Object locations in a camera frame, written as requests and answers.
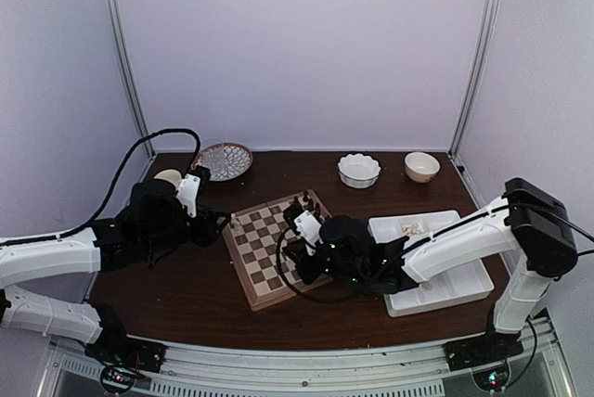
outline white wall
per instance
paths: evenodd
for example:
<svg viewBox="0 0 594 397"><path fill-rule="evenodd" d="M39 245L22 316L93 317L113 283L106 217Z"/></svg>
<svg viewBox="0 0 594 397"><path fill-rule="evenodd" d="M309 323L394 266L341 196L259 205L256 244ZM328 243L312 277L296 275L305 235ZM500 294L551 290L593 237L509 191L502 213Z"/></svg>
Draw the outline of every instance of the white wall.
<svg viewBox="0 0 594 397"><path fill-rule="evenodd" d="M522 176L594 231L593 106L594 0L501 0L461 150L484 199ZM580 396L594 389L592 272L594 259L582 259L546 301Z"/></svg>
<svg viewBox="0 0 594 397"><path fill-rule="evenodd" d="M0 235L58 231L103 199L136 140L104 0L0 0ZM144 169L141 151L110 212ZM24 285L79 301L88 275ZM33 395L47 339L0 329L0 394Z"/></svg>
<svg viewBox="0 0 594 397"><path fill-rule="evenodd" d="M151 130L189 126L260 149L448 148L484 5L119 2Z"/></svg>

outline white tray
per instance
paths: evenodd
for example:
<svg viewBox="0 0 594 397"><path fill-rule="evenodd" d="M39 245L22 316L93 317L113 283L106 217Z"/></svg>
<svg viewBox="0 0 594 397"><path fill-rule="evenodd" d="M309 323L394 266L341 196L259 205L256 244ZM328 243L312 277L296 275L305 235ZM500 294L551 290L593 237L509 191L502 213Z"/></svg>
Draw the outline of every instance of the white tray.
<svg viewBox="0 0 594 397"><path fill-rule="evenodd" d="M376 242L384 243L401 237L411 225L416 225L421 233L434 232L458 219L456 211L372 218L369 232ZM410 237L416 239L422 234ZM384 295L384 299L390 316L403 316L482 300L494 288L483 262L478 260L437 275L418 288Z"/></svg>

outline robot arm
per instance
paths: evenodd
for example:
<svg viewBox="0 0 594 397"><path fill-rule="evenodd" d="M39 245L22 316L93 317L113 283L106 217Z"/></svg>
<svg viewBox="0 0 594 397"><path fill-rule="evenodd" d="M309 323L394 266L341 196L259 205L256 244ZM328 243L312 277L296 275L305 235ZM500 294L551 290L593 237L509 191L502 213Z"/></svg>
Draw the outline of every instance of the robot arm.
<svg viewBox="0 0 594 397"><path fill-rule="evenodd" d="M143 369L158 370L164 347L127 338L109 306L73 304L31 293L14 284L52 275L118 270L132 263L154 266L180 244L207 247L230 220L228 213L198 206L210 179L202 167L179 186L153 179L133 187L130 203L115 218L96 220L71 237L35 237L19 244L0 240L0 326L77 339L98 359L142 357Z"/></svg>
<svg viewBox="0 0 594 397"><path fill-rule="evenodd" d="M517 340L526 318L550 282L577 263L571 229L562 223L567 219L563 204L519 178L506 183L502 197L458 222L387 244L373 239L366 222L336 216L320 224L298 204L286 210L285 219L306 246L292 243L285 249L305 283L323 272L367 292L397 293L459 265L521 250L485 334L446 345L452 370L521 352Z"/></svg>

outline wooden chessboard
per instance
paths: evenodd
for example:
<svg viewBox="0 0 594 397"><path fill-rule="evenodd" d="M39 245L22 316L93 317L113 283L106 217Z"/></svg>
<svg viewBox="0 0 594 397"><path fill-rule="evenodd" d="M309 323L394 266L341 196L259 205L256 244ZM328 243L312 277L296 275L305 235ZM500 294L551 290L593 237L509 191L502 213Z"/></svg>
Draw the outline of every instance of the wooden chessboard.
<svg viewBox="0 0 594 397"><path fill-rule="evenodd" d="M233 265L253 311L259 311L295 295L278 274L276 257L278 237L289 227L282 213L292 204L295 197L305 205L303 192L260 204L235 213L235 219L223 231ZM308 197L320 205L323 217L329 216L328 210L313 190L308 190ZM289 230L285 238L291 242L297 237ZM307 286L297 275L294 262L283 253L281 262L285 276L299 290L311 290L331 281L330 277L321 276L314 284Z"/></svg>

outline dark wooden tabletop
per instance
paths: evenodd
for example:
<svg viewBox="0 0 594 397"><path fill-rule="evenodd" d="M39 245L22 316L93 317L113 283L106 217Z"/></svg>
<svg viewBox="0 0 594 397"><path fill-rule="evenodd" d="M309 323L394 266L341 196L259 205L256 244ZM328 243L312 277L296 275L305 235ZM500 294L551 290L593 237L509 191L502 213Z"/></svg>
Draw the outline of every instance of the dark wooden tabletop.
<svg viewBox="0 0 594 397"><path fill-rule="evenodd" d="M445 154L442 170L426 185L404 174L404 154L372 153L382 167L372 188L354 190L339 180L341 153L255 153L252 168L239 179L209 183L200 203L239 211L312 188L333 214L365 218L456 210L474 205ZM184 169L189 155L161 154L149 176ZM98 276L91 301L111 304L132 335L204 346L267 350L323 350L394 346L447 339L484 330L487 312L505 288L508 275L498 256L484 260L495 283L485 300L439 311L391 318L382 297L357 297L324 305L295 297L252 312L225 243L208 249L181 247L154 270L130 266ZM330 284L311 293L338 297L348 290Z"/></svg>

